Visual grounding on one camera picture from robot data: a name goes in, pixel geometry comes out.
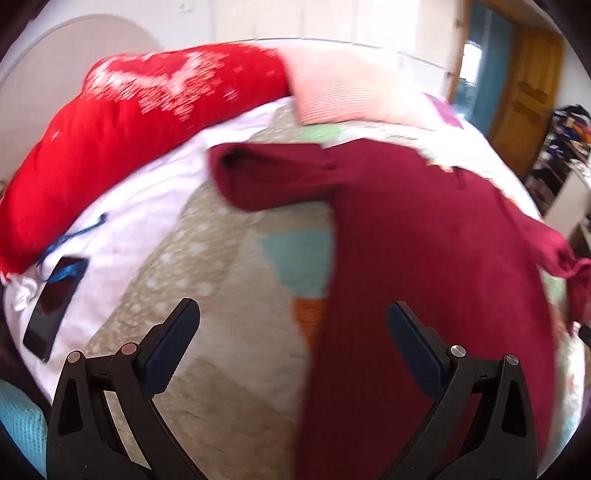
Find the black smartphone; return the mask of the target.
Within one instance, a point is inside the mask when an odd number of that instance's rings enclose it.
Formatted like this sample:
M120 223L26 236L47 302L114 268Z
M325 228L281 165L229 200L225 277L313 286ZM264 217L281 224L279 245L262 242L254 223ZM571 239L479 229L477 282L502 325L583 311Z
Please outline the black smartphone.
M23 345L43 363L50 359L58 330L88 264L87 258L62 257L41 290L24 333Z

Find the wooden door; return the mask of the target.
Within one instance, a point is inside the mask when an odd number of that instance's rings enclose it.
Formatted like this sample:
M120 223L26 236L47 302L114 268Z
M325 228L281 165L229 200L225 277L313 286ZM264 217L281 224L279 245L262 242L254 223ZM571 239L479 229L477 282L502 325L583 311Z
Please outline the wooden door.
M520 25L503 95L487 138L505 164L525 177L538 157L558 89L563 38Z

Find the cluttered white shelf unit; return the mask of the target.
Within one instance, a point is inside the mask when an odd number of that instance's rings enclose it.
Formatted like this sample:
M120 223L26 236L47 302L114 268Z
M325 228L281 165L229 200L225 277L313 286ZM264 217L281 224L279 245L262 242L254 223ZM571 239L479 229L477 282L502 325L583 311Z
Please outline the cluttered white shelf unit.
M525 186L543 221L576 255L590 255L590 113L580 105L556 110Z

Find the red patterned duvet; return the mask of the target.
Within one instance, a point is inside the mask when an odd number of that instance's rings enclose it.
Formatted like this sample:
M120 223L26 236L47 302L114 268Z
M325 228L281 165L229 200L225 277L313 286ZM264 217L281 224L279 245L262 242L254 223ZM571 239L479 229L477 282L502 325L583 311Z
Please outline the red patterned duvet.
M286 97L276 50L249 43L97 62L1 199L1 272L22 274L102 194L205 128Z

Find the white bed sheet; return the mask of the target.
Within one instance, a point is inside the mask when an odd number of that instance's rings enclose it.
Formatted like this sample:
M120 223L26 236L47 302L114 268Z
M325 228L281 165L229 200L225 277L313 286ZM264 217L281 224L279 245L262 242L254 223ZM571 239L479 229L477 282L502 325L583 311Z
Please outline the white bed sheet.
M249 140L270 126L289 97L207 128L166 155L140 168L103 194L71 225L73 239L7 284L4 312L21 358L42 396L52 400L67 354L85 350L120 303L128 284L174 227L184 204L208 176L206 153L222 143ZM64 256L89 260L70 302L50 359L43 363L23 345L43 281Z

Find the beige patchwork quilt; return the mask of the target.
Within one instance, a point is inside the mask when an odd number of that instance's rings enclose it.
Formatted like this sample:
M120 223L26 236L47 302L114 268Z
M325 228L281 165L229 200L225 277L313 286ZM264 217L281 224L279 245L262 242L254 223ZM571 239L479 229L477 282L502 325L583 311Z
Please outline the beige patchwork quilt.
M290 98L266 105L259 143L318 143L359 138L409 146L431 169L459 166L492 181L523 212L533 200L474 126L445 121L436 131L365 121L302 126ZM98 355L139 341L182 297L197 300L200 326L155 405L191 459L211 479L293 479L312 342L332 277L334 228L325 203L257 213L233 209L206 180L176 226L147 257L120 305L90 341ZM558 324L555 411L545 469L582 419L584 347L570 337L565 280L540 271Z

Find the dark red knit garment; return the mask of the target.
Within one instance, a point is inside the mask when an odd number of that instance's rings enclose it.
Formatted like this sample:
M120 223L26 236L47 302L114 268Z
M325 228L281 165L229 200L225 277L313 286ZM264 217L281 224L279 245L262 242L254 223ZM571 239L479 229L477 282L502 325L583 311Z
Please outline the dark red knit garment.
M324 201L335 264L298 432L298 479L375 479L427 413L388 333L403 301L448 343L476 357L515 354L537 446L548 444L555 323L541 276L567 283L570 321L583 317L590 263L487 179L430 165L413 149L360 139L212 148L216 186L245 211Z

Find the round beige headboard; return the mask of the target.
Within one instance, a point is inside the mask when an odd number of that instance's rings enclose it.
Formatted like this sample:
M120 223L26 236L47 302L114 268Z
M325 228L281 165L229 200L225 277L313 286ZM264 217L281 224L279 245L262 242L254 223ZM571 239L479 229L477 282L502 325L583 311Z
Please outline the round beige headboard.
M147 30L113 15L75 18L36 40L1 80L1 179L13 176L98 60L160 49Z

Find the pink striped pillow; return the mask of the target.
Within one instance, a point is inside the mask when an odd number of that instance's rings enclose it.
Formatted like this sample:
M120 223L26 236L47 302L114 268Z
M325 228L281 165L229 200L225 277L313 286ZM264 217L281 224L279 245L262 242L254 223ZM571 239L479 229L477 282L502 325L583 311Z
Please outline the pink striped pillow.
M397 56L353 46L283 46L280 57L301 124L382 122L437 130L459 126L427 76Z

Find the light blue knit cloth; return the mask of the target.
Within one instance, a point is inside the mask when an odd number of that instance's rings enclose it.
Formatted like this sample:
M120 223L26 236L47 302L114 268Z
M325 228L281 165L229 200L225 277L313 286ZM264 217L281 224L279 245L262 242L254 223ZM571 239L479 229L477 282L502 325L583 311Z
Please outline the light blue knit cloth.
M24 458L47 478L48 428L42 410L20 389L1 381L1 424Z

